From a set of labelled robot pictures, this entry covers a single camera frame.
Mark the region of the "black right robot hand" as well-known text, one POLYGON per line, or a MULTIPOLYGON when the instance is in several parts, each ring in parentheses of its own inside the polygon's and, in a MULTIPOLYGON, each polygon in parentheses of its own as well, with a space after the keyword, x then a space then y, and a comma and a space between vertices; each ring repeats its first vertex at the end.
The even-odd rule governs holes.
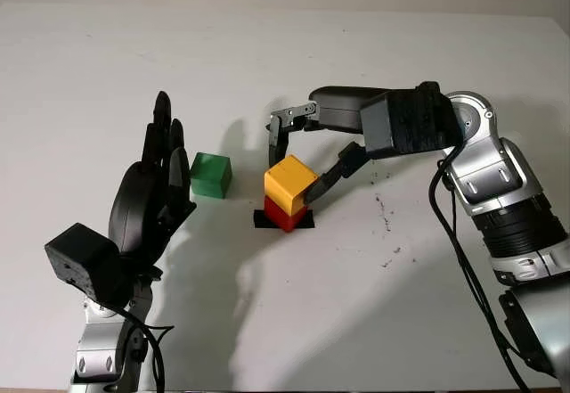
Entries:
MULTIPOLYGON (((298 131, 331 130, 360 135, 363 104, 385 93, 385 88, 358 86, 323 86, 313 90, 308 102, 273 111, 268 131, 268 162, 272 167, 285 158, 289 135, 298 131)), ((362 168, 370 158, 363 146, 349 143, 339 154, 338 161, 305 191, 304 203, 321 198, 342 178, 348 178, 362 168)))

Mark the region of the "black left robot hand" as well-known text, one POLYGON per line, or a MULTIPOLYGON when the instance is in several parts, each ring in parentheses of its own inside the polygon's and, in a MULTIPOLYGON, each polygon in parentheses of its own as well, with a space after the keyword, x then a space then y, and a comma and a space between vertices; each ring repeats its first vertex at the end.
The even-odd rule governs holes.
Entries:
POLYGON ((130 269, 153 269, 171 237, 196 209, 183 125, 160 91, 146 127, 142 157, 126 171, 112 205, 109 238, 130 269))

